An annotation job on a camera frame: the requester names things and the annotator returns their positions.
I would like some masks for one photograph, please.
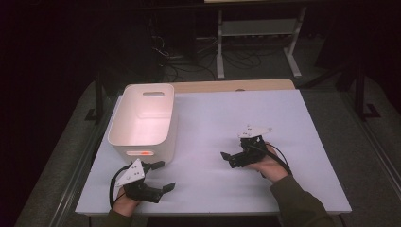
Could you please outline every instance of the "sleeve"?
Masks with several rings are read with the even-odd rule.
[[[132,217],[123,216],[112,209],[103,222],[102,227],[130,227],[131,224]]]
[[[284,226],[335,226],[322,203],[305,192],[292,176],[276,182],[270,190],[277,199]]]

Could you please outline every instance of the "wire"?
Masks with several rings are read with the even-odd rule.
[[[160,36],[152,36],[152,38],[153,38],[153,40],[154,40],[154,42],[156,43],[156,41],[157,40],[160,40],[161,41],[161,46],[160,47],[152,47],[152,49],[153,50],[155,50],[155,51],[157,51],[157,52],[159,52],[162,56],[164,56],[164,57],[169,57],[170,56],[170,54],[167,52],[167,51],[164,51],[164,49],[165,49],[165,40],[162,38],[162,37],[160,37]]]
[[[173,77],[174,77],[174,79],[172,80],[172,82],[176,82],[177,79],[181,79],[181,81],[184,82],[183,77],[181,77],[181,76],[178,75],[178,70],[177,70],[176,68],[174,68],[174,67],[171,66],[170,64],[168,64],[167,66],[170,67],[170,68],[171,68],[172,70],[174,70],[174,72],[175,72],[174,75],[173,75],[173,74],[166,74],[166,73],[165,73],[167,82],[170,82],[169,76],[173,76]]]
[[[282,51],[283,47],[288,46],[290,43],[290,41],[288,41],[288,38],[290,37],[291,36],[287,36],[284,39],[283,44],[280,44],[278,47],[276,47],[275,49],[273,49],[271,52],[268,53],[261,53],[261,51],[266,47],[266,44],[263,44],[260,48],[252,52],[247,52],[244,50],[233,51],[232,54],[235,56],[236,59],[234,57],[230,57],[227,54],[222,54],[222,55],[224,59],[235,68],[252,69],[262,64],[262,60],[260,59],[260,57],[273,55],[279,51]],[[230,41],[228,46],[234,46],[233,41]],[[249,48],[250,46],[248,44],[245,44],[245,42],[242,42],[241,47]]]
[[[256,147],[256,146],[253,146],[253,145],[249,145],[249,147],[250,147],[250,148],[255,148],[255,149],[260,150],[260,151],[264,152],[265,154],[269,155],[269,157],[271,157],[271,158],[272,158],[274,161],[276,161],[280,166],[282,166],[282,167],[286,170],[286,172],[287,172],[289,175],[292,175],[292,172],[291,172],[291,169],[289,168],[289,165],[286,164],[286,163],[284,163],[283,160],[281,160],[277,155],[275,155],[275,154],[273,154],[273,153],[271,153],[271,152],[269,152],[269,151],[266,152],[265,150],[263,150],[263,149],[261,149],[261,148],[258,148],[258,147]]]
[[[347,227],[347,225],[345,224],[345,220],[344,220],[344,218],[342,217],[342,215],[339,215],[339,218],[340,218],[342,227]]]
[[[127,165],[127,166],[124,166],[124,167],[120,168],[120,169],[115,173],[114,177],[112,178],[112,180],[111,180],[111,182],[110,182],[109,203],[110,203],[110,206],[111,206],[111,207],[113,207],[114,202],[116,201],[116,200],[113,199],[113,197],[114,197],[115,179],[118,177],[118,174],[120,174],[120,173],[121,173],[122,171],[124,171],[124,170],[129,169],[131,165],[132,165],[132,163],[130,163],[130,164]]]
[[[268,145],[268,146],[271,146],[272,148],[275,148],[280,154],[281,154],[281,156],[283,156],[283,158],[284,158],[284,161],[286,162],[286,164],[288,165],[288,162],[287,162],[287,159],[286,159],[286,156],[284,156],[284,154],[283,154],[283,152],[281,152],[281,150],[280,149],[278,149],[277,147],[275,147],[275,146],[273,146],[273,145],[271,145],[271,144],[269,144],[269,143],[266,143],[266,145]]]
[[[216,38],[216,37],[210,37],[210,38],[207,38],[208,40],[213,40],[213,42],[211,43],[211,44],[209,44],[209,45],[207,45],[207,46],[205,46],[204,48],[202,48],[202,49],[200,49],[200,50],[198,50],[197,52],[196,52],[196,54],[197,55],[199,55],[199,54],[201,54],[202,52],[204,52],[204,51],[206,51],[206,50],[208,50],[208,49],[210,49],[210,48],[212,48],[212,47],[214,47],[214,46],[216,46],[217,44],[218,44],[218,39]],[[169,57],[167,57],[167,59],[168,60],[181,60],[181,59],[183,59],[185,57],[185,55],[173,55],[173,54],[170,54],[170,56]]]
[[[124,195],[125,195],[125,192],[124,192],[123,194],[121,194],[119,197],[117,197],[117,198],[115,199],[114,202],[118,201],[118,199],[120,199],[120,198],[123,197]]]
[[[201,56],[200,60],[206,58],[211,53],[208,53],[208,54],[205,54],[205,55]],[[210,66],[212,65],[212,63],[215,61],[215,58],[216,58],[216,54],[213,56],[213,58],[208,62],[208,64],[206,66],[203,66],[203,65],[200,65],[200,64],[194,64],[194,63],[169,63],[166,66],[169,66],[172,69],[174,69],[176,71],[177,77],[179,77],[177,70],[181,70],[181,71],[184,71],[184,72],[190,72],[190,73],[192,73],[192,72],[200,72],[200,71],[206,70],[212,76],[213,80],[216,80],[215,73],[212,70],[209,69]],[[185,68],[183,68],[184,66],[198,67],[198,68],[196,68],[196,69],[185,69]]]

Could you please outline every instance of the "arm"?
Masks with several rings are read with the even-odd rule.
[[[269,145],[268,150],[276,154]],[[284,226],[335,226],[322,203],[305,192],[295,179],[269,156],[248,167],[260,171],[273,182],[270,190],[277,199]]]
[[[118,191],[117,200],[114,202],[113,209],[106,217],[103,227],[130,227],[132,215],[135,207],[140,201],[134,201],[125,196],[124,187]]]

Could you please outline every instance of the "dark background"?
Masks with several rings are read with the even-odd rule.
[[[82,2],[91,6],[91,1]],[[105,1],[93,4],[103,6]],[[357,52],[366,75],[382,86],[401,113],[398,12],[396,4],[311,7],[301,34],[327,38],[320,66],[333,68]],[[211,15],[216,13],[133,15],[88,12],[75,1],[1,1],[2,226],[12,226],[18,218],[79,97],[95,76],[100,74],[108,95],[128,83],[159,81],[161,69],[151,51],[150,34],[162,34],[167,44],[191,56],[197,35],[216,32],[216,17]],[[152,29],[149,18],[157,19]]]

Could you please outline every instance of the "table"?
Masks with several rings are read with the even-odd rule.
[[[144,202],[145,216],[266,215],[279,212],[270,183],[247,168],[231,169],[220,152],[241,151],[236,134],[247,124],[272,127],[264,135],[286,155],[295,179],[330,214],[350,212],[339,180],[307,112],[301,94],[287,79],[175,83],[179,111],[173,161],[150,171],[149,186],[176,182],[158,204]],[[76,209],[105,215],[110,178],[126,163],[105,137]]]
[[[138,4],[137,1],[103,1],[93,4],[91,1],[79,3],[82,10],[85,11],[136,11],[136,12],[158,12],[158,11],[204,11],[204,10],[222,10],[222,9],[244,9],[275,6],[293,6],[308,7],[320,6],[326,4],[356,4],[374,2],[373,0],[257,0],[257,1],[159,1]]]
[[[207,1],[205,3],[216,3],[217,1]],[[227,0],[223,2],[247,2],[243,0]],[[298,64],[292,55],[295,44],[297,43],[302,23],[304,21],[306,7],[301,7],[297,18],[270,19],[270,20],[251,20],[251,21],[224,21],[222,10],[218,12],[218,55],[216,57],[218,79],[224,79],[224,66],[222,56],[222,38],[224,36],[249,36],[249,35],[292,35],[291,42],[284,48],[288,65],[292,75],[300,79],[302,77]]]

